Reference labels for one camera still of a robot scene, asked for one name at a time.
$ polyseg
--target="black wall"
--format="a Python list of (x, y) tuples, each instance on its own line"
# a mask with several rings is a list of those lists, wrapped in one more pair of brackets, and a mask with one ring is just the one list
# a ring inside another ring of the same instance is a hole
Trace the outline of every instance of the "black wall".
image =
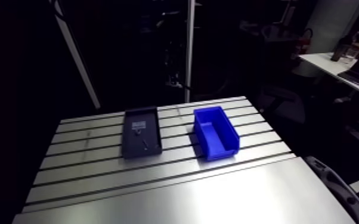
[(94, 112), (47, 0), (0, 2), (0, 223), (20, 212), (59, 120)]

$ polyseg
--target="black tray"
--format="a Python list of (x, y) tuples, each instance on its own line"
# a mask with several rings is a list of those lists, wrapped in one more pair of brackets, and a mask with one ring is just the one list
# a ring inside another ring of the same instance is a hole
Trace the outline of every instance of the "black tray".
[(162, 153), (156, 107), (125, 111), (121, 150), (123, 158)]

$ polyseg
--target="aluminum t-slot table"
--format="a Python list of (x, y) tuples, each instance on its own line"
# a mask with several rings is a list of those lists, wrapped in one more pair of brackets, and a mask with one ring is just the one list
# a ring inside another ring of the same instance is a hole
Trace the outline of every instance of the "aluminum t-slot table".
[[(193, 110), (221, 106), (232, 158), (201, 158)], [(124, 160), (124, 112), (62, 120), (13, 223), (353, 223), (245, 97), (158, 108), (163, 153)]]

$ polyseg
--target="white pole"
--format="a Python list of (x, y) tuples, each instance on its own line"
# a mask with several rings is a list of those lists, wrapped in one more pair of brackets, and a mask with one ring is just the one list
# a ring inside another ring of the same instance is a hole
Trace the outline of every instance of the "white pole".
[[(53, 5), (53, 7), (55, 7), (55, 9), (57, 10), (57, 12), (59, 12), (61, 15), (63, 15), (63, 12), (61, 11), (60, 8), (60, 4), (58, 3), (58, 1), (56, 1), (56, 4)], [(70, 30), (68, 28), (68, 25), (65, 21), (63, 21), (62, 19), (58, 18), (57, 16), (55, 16), (55, 19), (57, 20), (58, 26), (60, 27), (61, 32), (63, 33), (63, 36), (66, 40), (66, 43), (68, 45), (68, 49), (71, 52), (71, 55), (74, 59), (74, 62), (76, 64), (76, 67), (78, 68), (79, 74), (82, 77), (82, 80), (85, 84), (86, 89), (88, 90), (88, 93), (92, 99), (92, 102), (95, 106), (96, 109), (100, 108), (100, 103), (99, 100), (96, 96), (96, 93), (94, 91), (94, 88), (92, 86), (91, 81), (89, 80), (89, 76), (88, 73), (86, 72), (85, 66), (83, 65), (81, 56), (79, 56), (79, 52), (76, 49), (76, 45), (74, 43), (74, 40), (72, 39)]]
[[(187, 61), (185, 71), (185, 84), (191, 86), (192, 72), (192, 49), (193, 49), (193, 24), (195, 20), (195, 0), (188, 0), (188, 20), (187, 20)], [(185, 88), (185, 102), (190, 101), (189, 89)]]

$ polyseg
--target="blue plastic bin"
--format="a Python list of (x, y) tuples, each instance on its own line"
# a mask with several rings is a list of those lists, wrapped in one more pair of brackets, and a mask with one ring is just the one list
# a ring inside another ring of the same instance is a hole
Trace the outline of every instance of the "blue plastic bin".
[(221, 107), (194, 110), (194, 130), (207, 161), (231, 157), (239, 151), (239, 136)]

